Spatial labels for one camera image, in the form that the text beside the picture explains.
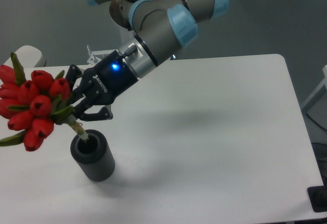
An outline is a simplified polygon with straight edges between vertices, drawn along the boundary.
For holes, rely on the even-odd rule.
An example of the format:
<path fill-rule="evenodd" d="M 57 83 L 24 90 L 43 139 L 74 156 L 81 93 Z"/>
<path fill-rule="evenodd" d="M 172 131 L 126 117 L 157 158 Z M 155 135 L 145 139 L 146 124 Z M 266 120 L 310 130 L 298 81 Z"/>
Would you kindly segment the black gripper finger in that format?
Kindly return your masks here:
<path fill-rule="evenodd" d="M 74 105 L 72 115 L 81 121 L 104 121 L 113 119 L 113 113 L 110 104 L 106 97 L 102 95 L 76 95 L 71 99 L 71 104 L 80 100 L 78 104 Z M 101 106 L 97 112 L 87 112 L 93 106 Z"/>
<path fill-rule="evenodd" d="M 84 74 L 84 69 L 81 69 L 74 64 L 69 66 L 65 79 L 69 84 L 71 92 L 75 92 L 75 93 L 82 92 L 82 88 L 80 86 L 74 89 L 74 85 L 77 79 L 82 78 L 83 74 Z"/>

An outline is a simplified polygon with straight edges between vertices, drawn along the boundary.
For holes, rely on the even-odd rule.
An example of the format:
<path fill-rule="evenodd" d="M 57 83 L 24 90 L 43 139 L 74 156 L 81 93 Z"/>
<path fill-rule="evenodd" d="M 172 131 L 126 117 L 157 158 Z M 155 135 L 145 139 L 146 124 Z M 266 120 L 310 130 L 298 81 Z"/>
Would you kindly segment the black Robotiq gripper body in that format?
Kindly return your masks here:
<path fill-rule="evenodd" d="M 89 105 L 110 105 L 136 82 L 138 79 L 121 55 L 113 51 L 84 71 L 76 93 L 83 94 Z"/>

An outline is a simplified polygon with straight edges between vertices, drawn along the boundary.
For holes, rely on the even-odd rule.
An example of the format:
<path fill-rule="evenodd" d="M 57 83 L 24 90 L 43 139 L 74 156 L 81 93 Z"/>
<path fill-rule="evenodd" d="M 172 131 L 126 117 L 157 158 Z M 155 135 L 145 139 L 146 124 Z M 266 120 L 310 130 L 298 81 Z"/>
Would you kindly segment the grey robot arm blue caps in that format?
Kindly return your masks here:
<path fill-rule="evenodd" d="M 88 0 L 102 4 L 112 0 Z M 66 79 L 72 89 L 67 120 L 112 118 L 115 98 L 174 53 L 186 48 L 199 33 L 198 23 L 223 15 L 229 0 L 122 0 L 128 29 L 134 36 L 94 67 L 75 65 Z"/>

